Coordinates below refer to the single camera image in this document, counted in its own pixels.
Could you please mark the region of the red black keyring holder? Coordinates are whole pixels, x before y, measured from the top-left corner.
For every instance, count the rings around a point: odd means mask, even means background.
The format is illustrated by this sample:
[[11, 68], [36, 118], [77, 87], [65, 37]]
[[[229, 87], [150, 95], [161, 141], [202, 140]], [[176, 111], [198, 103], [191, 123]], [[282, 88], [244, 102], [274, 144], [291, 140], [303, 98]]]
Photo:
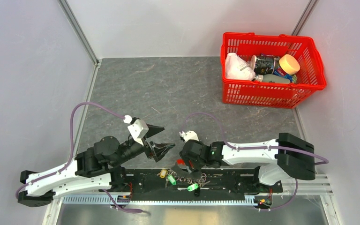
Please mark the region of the red black keyring holder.
[[207, 180], [207, 174], [202, 171], [191, 171], [182, 159], [178, 159], [174, 166], [168, 169], [167, 175], [174, 177], [176, 181], [189, 185], [197, 184], [199, 188], [204, 187], [210, 181]]

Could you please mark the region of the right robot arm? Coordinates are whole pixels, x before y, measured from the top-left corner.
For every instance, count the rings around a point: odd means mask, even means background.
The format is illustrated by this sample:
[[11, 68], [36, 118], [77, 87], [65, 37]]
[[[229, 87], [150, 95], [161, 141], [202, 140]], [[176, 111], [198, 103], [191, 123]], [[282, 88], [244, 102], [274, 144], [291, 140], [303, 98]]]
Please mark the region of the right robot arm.
[[315, 179], [314, 146], [290, 133], [280, 133], [278, 138], [255, 143], [213, 142], [206, 145], [194, 131], [182, 131], [180, 138], [185, 142], [180, 157], [190, 172], [203, 167], [217, 169], [256, 163], [252, 186], [258, 192], [282, 179]]

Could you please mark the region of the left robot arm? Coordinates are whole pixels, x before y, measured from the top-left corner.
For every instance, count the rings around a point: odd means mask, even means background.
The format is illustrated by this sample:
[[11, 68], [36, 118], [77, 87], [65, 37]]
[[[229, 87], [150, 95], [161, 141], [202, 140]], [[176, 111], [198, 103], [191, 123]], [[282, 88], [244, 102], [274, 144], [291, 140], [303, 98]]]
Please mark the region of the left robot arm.
[[174, 143], [147, 141], [162, 131], [164, 127], [148, 124], [136, 139], [129, 135], [120, 143], [116, 137], [106, 136], [63, 166], [45, 172], [22, 171], [20, 182], [24, 187], [16, 195], [17, 202], [40, 207], [78, 192], [124, 191], [128, 187], [128, 178], [123, 163], [141, 154], [158, 162], [175, 147]]

